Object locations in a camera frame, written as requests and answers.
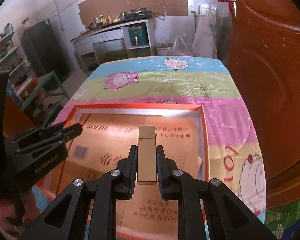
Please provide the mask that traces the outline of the opaque orange bottle cap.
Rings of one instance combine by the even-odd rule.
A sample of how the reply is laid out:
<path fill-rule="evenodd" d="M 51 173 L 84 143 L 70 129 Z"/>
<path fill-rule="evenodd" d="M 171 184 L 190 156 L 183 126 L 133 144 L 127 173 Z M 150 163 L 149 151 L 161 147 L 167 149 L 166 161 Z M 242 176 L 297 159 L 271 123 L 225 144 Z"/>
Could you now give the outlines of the opaque orange bottle cap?
<path fill-rule="evenodd" d="M 69 120 L 69 121 L 64 125 L 64 128 L 67 128 L 67 127 L 72 126 L 72 125 L 74 125 L 74 124 L 76 124 L 76 122 L 75 122 L 74 120 Z"/>

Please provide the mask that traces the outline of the shallow cardboard tray box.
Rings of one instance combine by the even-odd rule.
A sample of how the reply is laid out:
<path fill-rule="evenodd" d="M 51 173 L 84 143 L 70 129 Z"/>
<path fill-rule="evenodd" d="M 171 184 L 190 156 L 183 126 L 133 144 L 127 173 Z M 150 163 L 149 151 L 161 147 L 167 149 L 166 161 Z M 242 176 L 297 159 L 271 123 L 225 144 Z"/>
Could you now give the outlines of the shallow cardboard tray box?
<path fill-rule="evenodd" d="M 196 195 L 207 162 L 202 106 L 95 104 L 72 107 L 61 125 L 78 127 L 67 158 L 39 182 L 51 199 L 42 219 L 65 207 L 63 223 L 82 223 L 79 238 L 193 238 L 189 212 L 202 219 Z"/>

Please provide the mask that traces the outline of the green metal table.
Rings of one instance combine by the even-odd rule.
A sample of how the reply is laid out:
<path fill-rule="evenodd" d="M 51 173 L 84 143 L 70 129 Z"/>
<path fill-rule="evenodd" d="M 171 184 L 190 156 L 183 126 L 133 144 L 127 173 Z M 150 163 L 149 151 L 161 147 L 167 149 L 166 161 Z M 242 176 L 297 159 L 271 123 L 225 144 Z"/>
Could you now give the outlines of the green metal table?
<path fill-rule="evenodd" d="M 9 83 L 7 91 L 20 110 L 41 127 L 53 122 L 62 109 L 61 102 L 70 99 L 55 72 L 41 77 L 31 75 L 20 84 Z"/>

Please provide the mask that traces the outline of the green beverage carton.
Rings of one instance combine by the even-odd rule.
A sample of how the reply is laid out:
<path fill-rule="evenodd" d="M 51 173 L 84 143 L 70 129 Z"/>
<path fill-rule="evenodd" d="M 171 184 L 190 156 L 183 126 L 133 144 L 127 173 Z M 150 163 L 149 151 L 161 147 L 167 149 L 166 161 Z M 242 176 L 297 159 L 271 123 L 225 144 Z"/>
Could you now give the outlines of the green beverage carton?
<path fill-rule="evenodd" d="M 277 239 L 291 239 L 300 226 L 300 200 L 268 209 L 264 223 Z"/>

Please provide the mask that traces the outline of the colourful cartoon tablecloth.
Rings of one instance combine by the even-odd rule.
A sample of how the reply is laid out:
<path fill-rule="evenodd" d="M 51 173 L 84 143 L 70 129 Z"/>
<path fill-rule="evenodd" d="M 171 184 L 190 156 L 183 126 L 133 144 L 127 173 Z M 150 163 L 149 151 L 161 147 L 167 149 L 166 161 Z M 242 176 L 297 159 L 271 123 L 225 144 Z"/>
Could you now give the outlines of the colourful cartoon tablecloth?
<path fill-rule="evenodd" d="M 202 105 L 209 176 L 220 179 L 260 219 L 266 215 L 266 175 L 248 109 L 217 59 L 153 56 L 106 62 L 93 71 L 58 114 L 85 103 Z"/>

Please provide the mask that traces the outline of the dark refrigerator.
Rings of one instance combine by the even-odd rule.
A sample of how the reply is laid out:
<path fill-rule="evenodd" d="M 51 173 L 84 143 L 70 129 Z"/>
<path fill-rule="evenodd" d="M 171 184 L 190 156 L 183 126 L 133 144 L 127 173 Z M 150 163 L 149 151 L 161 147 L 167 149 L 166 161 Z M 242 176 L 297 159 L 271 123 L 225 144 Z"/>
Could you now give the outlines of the dark refrigerator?
<path fill-rule="evenodd" d="M 36 77 L 54 72 L 63 82 L 70 75 L 70 68 L 49 19 L 26 29 L 21 44 Z"/>

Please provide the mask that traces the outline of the kitchen storage shelf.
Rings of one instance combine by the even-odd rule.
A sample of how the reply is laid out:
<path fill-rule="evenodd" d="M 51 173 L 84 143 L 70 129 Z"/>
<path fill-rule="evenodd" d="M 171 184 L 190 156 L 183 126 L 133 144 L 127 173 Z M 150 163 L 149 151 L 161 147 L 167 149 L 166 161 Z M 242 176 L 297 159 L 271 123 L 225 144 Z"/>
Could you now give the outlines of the kitchen storage shelf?
<path fill-rule="evenodd" d="M 8 23 L 0 34 L 0 71 L 8 71 L 8 81 L 16 96 L 25 101 L 29 96 L 27 86 L 34 73 L 23 48 L 19 44 L 16 31 Z"/>

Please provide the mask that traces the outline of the kitchen counter cabinet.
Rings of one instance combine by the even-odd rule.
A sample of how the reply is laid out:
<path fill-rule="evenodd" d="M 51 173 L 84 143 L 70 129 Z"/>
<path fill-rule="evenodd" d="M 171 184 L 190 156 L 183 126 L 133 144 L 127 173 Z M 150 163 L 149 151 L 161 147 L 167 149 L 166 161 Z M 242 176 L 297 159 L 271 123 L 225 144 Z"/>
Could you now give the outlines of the kitchen counter cabinet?
<path fill-rule="evenodd" d="M 145 29 L 145 44 L 133 45 L 131 43 L 129 30 L 133 27 Z M 75 48 L 74 55 L 79 67 L 88 73 L 106 62 L 154 56 L 155 27 L 155 19 L 149 18 L 89 31 L 74 38 L 71 42 Z"/>

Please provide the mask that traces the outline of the black gas stove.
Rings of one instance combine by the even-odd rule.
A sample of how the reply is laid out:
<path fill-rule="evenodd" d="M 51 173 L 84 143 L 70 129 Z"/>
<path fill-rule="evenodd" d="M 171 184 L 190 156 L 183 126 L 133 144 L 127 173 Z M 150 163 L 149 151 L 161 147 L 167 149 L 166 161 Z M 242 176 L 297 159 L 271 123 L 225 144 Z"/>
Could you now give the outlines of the black gas stove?
<path fill-rule="evenodd" d="M 136 8 L 134 10 L 129 11 L 128 13 L 124 13 L 123 22 L 129 21 L 137 21 L 143 20 L 152 17 L 152 12 L 147 8 Z"/>

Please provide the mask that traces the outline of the white sack bag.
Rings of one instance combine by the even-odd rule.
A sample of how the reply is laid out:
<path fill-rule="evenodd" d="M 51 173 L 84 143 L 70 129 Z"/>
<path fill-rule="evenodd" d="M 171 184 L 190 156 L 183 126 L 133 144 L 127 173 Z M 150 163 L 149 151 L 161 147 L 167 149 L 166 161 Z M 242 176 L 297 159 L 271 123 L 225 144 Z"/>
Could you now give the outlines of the white sack bag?
<path fill-rule="evenodd" d="M 212 3 L 201 4 L 196 15 L 196 31 L 192 43 L 194 56 L 217 58 L 217 12 Z"/>

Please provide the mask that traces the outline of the wooden door right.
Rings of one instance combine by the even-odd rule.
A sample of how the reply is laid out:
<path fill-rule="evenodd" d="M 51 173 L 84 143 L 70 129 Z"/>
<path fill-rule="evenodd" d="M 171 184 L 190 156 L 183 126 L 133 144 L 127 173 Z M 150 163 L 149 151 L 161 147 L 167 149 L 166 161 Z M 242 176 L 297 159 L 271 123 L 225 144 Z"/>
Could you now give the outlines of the wooden door right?
<path fill-rule="evenodd" d="M 236 0 L 228 70 L 247 106 L 270 202 L 300 198 L 300 11 L 292 0 Z"/>

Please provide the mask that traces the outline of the cardboard wall sheets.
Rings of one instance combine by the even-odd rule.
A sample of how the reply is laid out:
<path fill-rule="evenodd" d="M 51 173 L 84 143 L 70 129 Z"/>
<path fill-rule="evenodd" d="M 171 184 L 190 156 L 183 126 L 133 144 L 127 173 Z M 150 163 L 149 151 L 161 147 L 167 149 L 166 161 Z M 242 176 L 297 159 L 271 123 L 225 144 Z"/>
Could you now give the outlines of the cardboard wall sheets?
<path fill-rule="evenodd" d="M 187 16 L 187 0 L 86 0 L 78 5 L 82 24 L 87 27 L 100 15 L 116 18 L 122 12 L 146 8 L 164 16 Z"/>

